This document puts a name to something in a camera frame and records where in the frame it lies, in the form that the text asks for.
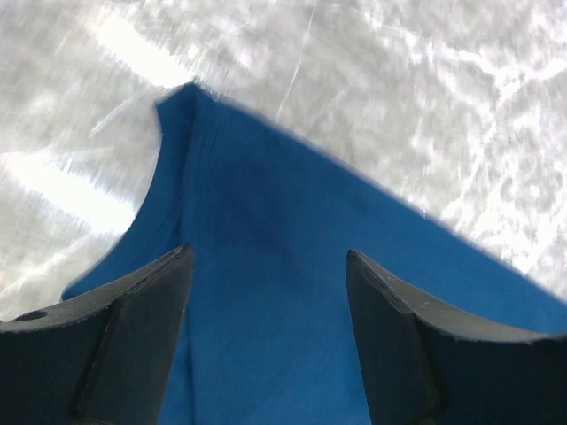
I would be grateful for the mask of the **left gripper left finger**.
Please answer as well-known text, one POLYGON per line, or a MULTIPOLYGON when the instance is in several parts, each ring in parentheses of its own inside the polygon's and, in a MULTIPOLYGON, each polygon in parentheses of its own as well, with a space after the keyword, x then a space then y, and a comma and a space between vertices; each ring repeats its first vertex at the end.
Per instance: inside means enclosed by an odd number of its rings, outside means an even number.
POLYGON ((3 424, 156 424, 194 270, 180 246, 1 325, 3 424))

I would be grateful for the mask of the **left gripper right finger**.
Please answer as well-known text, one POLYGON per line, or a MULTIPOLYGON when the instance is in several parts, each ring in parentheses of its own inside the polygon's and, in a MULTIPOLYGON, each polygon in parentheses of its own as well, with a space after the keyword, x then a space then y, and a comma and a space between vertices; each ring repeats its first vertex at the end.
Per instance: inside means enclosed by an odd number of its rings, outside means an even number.
POLYGON ((565 336, 467 313, 359 251, 346 287, 373 423, 565 423, 565 336))

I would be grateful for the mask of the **blue t shirt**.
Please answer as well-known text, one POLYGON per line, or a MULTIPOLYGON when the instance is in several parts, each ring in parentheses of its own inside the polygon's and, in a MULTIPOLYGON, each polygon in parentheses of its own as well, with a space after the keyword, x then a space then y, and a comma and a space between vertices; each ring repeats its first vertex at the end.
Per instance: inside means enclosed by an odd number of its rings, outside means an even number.
POLYGON ((164 424, 369 424, 346 257, 488 320, 565 336, 566 306, 318 151, 188 84, 159 103, 155 175, 77 297, 194 251, 164 424))

